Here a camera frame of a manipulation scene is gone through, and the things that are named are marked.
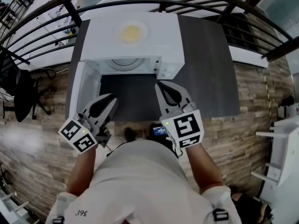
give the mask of black chair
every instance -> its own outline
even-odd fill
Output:
[[[14,107],[6,107],[3,103],[3,118],[5,117],[5,111],[14,111],[17,120],[21,122],[27,117],[33,107],[32,119],[36,119],[36,104],[48,115],[51,115],[51,112],[47,111],[40,102],[40,98],[49,90],[55,92],[56,88],[49,86],[38,92],[38,85],[41,80],[42,77],[38,79],[31,78],[28,70],[19,69],[11,56],[2,51],[0,54],[0,87],[9,95],[14,96]]]

